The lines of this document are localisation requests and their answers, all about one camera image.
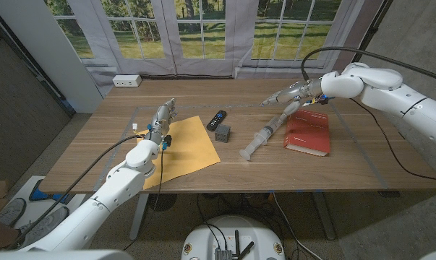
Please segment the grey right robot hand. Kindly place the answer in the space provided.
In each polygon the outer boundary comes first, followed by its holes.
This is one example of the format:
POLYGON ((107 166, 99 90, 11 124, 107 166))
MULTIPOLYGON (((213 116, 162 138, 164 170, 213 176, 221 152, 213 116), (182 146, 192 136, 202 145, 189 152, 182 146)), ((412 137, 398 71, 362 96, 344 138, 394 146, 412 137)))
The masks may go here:
POLYGON ((320 82, 320 79, 297 82, 286 89, 273 93, 267 99, 263 100, 260 105, 265 106, 291 101, 291 104, 284 109, 280 117, 280 119, 283 121, 298 110, 300 106, 300 100, 305 98, 315 98, 322 94, 320 82))

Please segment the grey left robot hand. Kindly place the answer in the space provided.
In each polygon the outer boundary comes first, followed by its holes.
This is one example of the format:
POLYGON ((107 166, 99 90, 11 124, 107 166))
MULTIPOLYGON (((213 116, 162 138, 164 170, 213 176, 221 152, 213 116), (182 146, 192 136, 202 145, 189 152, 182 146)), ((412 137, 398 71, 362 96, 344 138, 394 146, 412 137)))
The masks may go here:
POLYGON ((153 141, 156 144, 160 144, 163 141, 163 138, 169 132, 170 124, 176 115, 175 103, 176 99, 171 98, 158 108, 150 123, 151 128, 145 135, 146 140, 153 141))

